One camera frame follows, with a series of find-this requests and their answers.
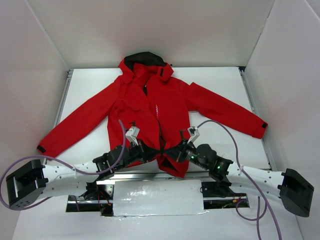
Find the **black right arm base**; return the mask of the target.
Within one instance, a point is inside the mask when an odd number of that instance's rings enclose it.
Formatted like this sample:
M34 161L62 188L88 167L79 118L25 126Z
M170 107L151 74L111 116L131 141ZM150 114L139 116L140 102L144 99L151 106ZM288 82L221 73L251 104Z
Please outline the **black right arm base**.
M199 191L203 196L203 208L233 209L238 204L239 208L248 208L249 201L245 193L234 193L228 187L216 181L203 181Z

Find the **red hooded jacket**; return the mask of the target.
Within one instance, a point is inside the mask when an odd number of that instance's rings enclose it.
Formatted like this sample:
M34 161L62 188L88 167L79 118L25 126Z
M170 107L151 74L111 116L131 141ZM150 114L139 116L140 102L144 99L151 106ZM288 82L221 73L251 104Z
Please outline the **red hooded jacket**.
M140 52L120 63L122 74L61 121L38 144L37 150L57 157L86 137L103 120L111 148L123 143L122 128L137 126L138 138L158 150L160 170L183 178L187 161L178 162L167 150L177 146L181 131L190 126L190 112L217 121L236 131L261 139L268 124L251 111L196 83L173 76L160 56Z

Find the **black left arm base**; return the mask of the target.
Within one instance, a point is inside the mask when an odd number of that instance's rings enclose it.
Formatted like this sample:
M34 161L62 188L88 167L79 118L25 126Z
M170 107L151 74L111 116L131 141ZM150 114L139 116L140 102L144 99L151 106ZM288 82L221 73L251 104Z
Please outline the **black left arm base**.
M87 191L80 195L69 195L67 213L98 213L103 217L113 217L114 184L100 182L88 185Z

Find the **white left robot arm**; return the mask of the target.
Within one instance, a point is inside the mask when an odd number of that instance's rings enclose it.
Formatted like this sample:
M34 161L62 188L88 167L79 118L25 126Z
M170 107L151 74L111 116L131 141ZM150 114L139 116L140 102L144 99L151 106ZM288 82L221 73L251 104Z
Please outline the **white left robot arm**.
M8 208L22 211L38 200L64 195L91 200L98 194L97 181L109 179L135 162L148 163L159 153L140 141L130 147L119 145L92 161L76 165L63 161L59 165L46 165L38 155L33 156L5 178Z

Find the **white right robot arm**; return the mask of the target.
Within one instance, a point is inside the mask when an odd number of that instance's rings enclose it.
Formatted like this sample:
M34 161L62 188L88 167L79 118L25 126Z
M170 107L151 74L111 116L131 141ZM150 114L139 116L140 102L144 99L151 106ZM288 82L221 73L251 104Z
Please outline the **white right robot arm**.
M202 184L205 197L255 195L280 203L296 216L310 215L314 187L294 169L271 171L237 165L217 155L208 144L195 147L186 141L164 154L178 163L192 163L208 172L213 182Z

